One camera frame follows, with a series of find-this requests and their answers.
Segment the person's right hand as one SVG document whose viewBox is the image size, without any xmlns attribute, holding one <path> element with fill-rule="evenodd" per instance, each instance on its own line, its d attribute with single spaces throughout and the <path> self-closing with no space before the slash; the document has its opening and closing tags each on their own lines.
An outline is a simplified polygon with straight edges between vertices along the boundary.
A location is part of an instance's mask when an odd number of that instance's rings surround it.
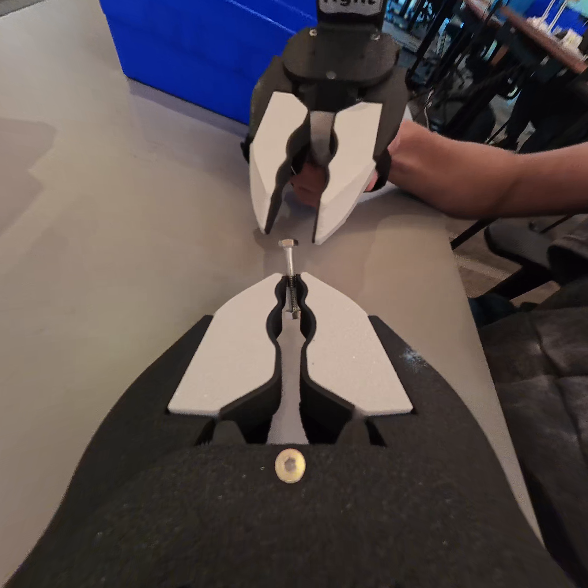
<svg viewBox="0 0 588 588">
<path fill-rule="evenodd" d="M 385 182 L 391 182 L 432 208 L 443 211 L 443 200 L 454 164 L 449 147 L 450 142 L 443 137 L 404 119 L 387 147 L 391 166 Z M 326 187 L 326 170 L 307 162 L 291 178 L 290 184 L 302 203 L 318 208 Z"/>
</svg>

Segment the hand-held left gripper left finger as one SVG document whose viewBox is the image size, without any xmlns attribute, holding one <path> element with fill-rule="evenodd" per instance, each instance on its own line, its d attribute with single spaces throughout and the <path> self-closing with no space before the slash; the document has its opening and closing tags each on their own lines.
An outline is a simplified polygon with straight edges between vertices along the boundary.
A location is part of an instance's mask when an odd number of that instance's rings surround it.
<svg viewBox="0 0 588 588">
<path fill-rule="evenodd" d="M 216 311 L 168 404 L 170 413 L 219 417 L 271 379 L 276 348 L 267 321 L 282 278 L 271 274 Z"/>
</svg>

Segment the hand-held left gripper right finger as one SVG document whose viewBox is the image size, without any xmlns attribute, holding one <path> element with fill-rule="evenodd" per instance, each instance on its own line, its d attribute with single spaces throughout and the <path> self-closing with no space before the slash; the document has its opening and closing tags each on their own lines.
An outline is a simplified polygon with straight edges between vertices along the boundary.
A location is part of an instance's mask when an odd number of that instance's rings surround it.
<svg viewBox="0 0 588 588">
<path fill-rule="evenodd" d="M 368 314 L 310 273 L 302 272 L 300 278 L 316 323 L 306 350 L 311 382 L 363 416 L 410 413 L 412 402 Z"/>
</svg>

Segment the wooden background table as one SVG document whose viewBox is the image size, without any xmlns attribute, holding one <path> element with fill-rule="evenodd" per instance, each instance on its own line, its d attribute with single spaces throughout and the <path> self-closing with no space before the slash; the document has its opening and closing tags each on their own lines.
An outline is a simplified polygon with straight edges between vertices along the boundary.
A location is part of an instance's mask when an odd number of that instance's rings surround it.
<svg viewBox="0 0 588 588">
<path fill-rule="evenodd" d="M 520 45 L 533 52 L 541 65 L 554 60 L 563 68 L 577 75 L 587 70 L 587 52 L 580 50 L 583 38 L 574 30 L 566 29 L 559 38 L 555 34 L 556 21 L 562 16 L 569 1 L 543 1 L 546 7 L 559 4 L 555 16 L 548 21 L 548 11 L 527 17 L 518 9 L 520 1 L 465 1 L 465 6 L 482 21 L 497 29 L 497 38 L 512 53 Z"/>
</svg>

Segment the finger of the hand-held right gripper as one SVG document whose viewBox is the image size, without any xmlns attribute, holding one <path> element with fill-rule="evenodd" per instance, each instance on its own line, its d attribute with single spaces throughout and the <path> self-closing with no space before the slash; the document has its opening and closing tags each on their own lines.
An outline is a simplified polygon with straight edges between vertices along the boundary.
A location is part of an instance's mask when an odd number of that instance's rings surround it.
<svg viewBox="0 0 588 588">
<path fill-rule="evenodd" d="M 256 222 L 269 234 L 292 175 L 292 163 L 310 143 L 310 113 L 294 94 L 273 92 L 249 146 L 249 186 Z"/>
<path fill-rule="evenodd" d="M 373 158 L 382 104 L 359 102 L 334 116 L 336 150 L 327 167 L 313 243 L 323 244 L 355 209 L 376 170 Z"/>
</svg>

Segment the blue plastic bin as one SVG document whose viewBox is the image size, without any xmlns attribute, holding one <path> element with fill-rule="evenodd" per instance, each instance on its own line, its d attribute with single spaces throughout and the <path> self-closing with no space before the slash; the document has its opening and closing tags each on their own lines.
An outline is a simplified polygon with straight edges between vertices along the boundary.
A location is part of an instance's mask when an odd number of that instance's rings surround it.
<svg viewBox="0 0 588 588">
<path fill-rule="evenodd" d="M 130 79 L 249 123 L 255 84 L 315 1 L 100 1 Z"/>
</svg>

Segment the grey desk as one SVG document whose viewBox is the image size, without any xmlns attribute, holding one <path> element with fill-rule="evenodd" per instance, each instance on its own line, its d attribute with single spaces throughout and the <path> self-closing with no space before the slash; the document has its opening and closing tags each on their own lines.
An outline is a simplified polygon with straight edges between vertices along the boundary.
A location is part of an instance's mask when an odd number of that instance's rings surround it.
<svg viewBox="0 0 588 588">
<path fill-rule="evenodd" d="M 294 203 L 262 236 L 245 130 L 128 80 L 98 1 L 1 18 L 1 584 L 121 394 L 201 316 L 281 272 L 282 237 L 450 383 L 540 536 L 445 218 L 388 188 L 323 245 Z"/>
</svg>

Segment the steel hex bolt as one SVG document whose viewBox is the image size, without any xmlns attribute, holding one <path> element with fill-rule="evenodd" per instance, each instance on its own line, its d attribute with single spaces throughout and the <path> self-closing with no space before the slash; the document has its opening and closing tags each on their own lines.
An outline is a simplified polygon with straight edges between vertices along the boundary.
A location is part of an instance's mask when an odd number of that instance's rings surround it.
<svg viewBox="0 0 588 588">
<path fill-rule="evenodd" d="M 298 241 L 296 239 L 282 239 L 278 241 L 278 245 L 285 254 L 289 310 L 300 311 L 298 305 L 297 274 L 295 272 L 295 260 L 293 254 L 295 248 L 298 246 Z"/>
</svg>

